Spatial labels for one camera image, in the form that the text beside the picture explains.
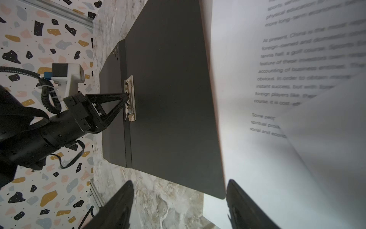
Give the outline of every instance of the cable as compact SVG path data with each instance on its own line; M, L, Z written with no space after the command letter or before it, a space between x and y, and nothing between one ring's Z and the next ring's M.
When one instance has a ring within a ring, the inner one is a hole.
M61 157L59 156L59 155L57 155L57 154L51 154L51 155L53 155L53 156L56 156L58 159L59 159L59 161L60 161L60 167L62 168L62 169L66 169L66 168L68 168L68 167L70 167L70 166L72 166L78 159L79 159L79 157L81 157L81 155L83 155L83 153L84 153L84 150L85 150L85 145L84 145L84 143L82 142L82 141L80 141L80 140L76 140L76 142L77 143L79 143L79 145L83 148L82 149L82 151L80 151L75 157L74 157L74 159L72 160L72 161L70 161L66 166L63 166L62 164L61 164Z
M81 226L83 225L84 221L86 220L86 218L88 217L89 213L91 213L91 216L94 218L94 215L93 215L93 208L94 206L92 205L90 208L89 208L89 211L86 213L86 215L84 216L83 218L83 221L81 221L81 224L79 225L78 229L81 228Z
M42 86L41 101L43 106L53 114L58 114L61 112L62 106L59 99L57 98L55 90L53 89L53 84L49 80L42 78L40 74L16 67L4 66L0 67L0 72L23 74L38 79L40 85ZM53 106L49 100L50 95L55 106Z

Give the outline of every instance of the marble surface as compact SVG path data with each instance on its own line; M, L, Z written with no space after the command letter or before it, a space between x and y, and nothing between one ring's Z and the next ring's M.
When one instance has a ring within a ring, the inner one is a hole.
M108 55L125 38L147 0L105 0L93 21L94 87L99 93L99 75ZM164 179L110 164L102 157L101 134L94 136L94 183L105 201L132 180L135 199L130 224L137 228L217 228L204 217L203 194Z

